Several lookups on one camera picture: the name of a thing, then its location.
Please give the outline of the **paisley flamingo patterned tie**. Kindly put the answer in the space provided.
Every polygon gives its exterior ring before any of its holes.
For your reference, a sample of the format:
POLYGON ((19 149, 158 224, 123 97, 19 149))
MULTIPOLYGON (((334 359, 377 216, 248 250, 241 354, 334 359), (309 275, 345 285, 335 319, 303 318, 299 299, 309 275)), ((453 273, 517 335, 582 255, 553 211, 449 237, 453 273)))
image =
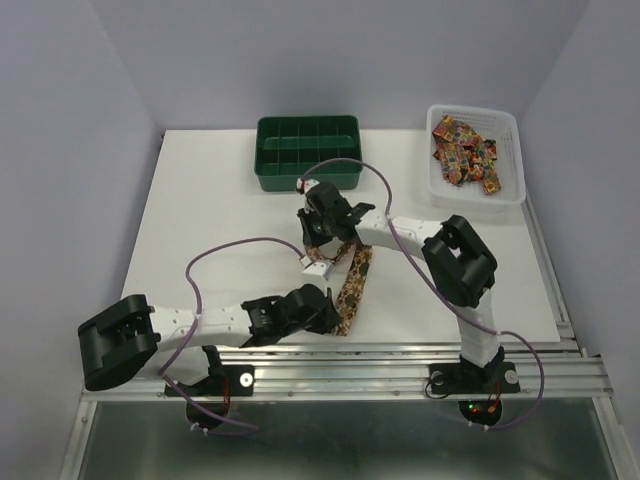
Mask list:
POLYGON ((345 281, 334 302, 340 321, 330 330, 333 336, 346 337, 357 317, 363 298, 367 276, 373 259, 373 247, 360 243, 343 242, 334 253, 325 254, 319 247, 304 245, 307 257, 312 261, 328 262, 336 267, 351 258, 345 281))

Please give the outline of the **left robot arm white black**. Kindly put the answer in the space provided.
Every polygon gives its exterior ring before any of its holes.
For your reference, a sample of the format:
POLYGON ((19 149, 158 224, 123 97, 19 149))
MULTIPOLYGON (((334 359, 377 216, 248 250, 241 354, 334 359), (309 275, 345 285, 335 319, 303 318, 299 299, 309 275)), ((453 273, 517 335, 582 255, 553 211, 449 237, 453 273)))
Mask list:
POLYGON ((266 347, 301 331, 328 334, 340 321, 331 292, 311 284, 200 313, 130 295, 79 326, 84 385, 105 391, 161 378, 210 394, 222 384, 215 348, 266 347))

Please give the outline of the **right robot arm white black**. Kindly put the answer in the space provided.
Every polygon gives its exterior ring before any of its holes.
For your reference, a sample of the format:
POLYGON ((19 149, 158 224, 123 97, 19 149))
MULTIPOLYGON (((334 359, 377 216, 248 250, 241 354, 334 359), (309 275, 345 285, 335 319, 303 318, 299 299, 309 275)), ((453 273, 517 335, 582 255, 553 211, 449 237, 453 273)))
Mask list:
POLYGON ((424 260, 429 273, 423 278, 458 322, 461 381, 482 390, 495 380, 504 360, 490 293, 497 260, 464 217, 453 215, 435 231, 426 221, 393 217, 369 203, 352 206, 330 182, 300 178, 296 191, 305 199, 298 211, 305 246, 338 240, 398 251, 412 266, 424 260))

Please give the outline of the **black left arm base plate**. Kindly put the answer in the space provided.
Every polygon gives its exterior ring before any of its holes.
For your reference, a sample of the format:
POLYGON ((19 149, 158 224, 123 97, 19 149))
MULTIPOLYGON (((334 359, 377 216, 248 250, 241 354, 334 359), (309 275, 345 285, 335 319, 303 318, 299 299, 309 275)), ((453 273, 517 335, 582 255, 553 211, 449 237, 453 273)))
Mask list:
POLYGON ((177 386, 190 397, 251 397, 254 392, 255 367, 251 364, 223 364, 221 369, 209 374, 194 385, 178 383, 177 386))

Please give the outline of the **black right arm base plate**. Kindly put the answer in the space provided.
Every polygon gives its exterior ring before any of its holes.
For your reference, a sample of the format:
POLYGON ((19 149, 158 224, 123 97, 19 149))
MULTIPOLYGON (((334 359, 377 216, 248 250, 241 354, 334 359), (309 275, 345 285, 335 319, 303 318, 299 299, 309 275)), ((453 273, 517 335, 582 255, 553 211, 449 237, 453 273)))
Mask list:
POLYGON ((489 372, 473 365, 437 363, 429 366, 426 392, 436 398, 450 395, 473 396, 521 392, 515 365, 504 362, 489 372))

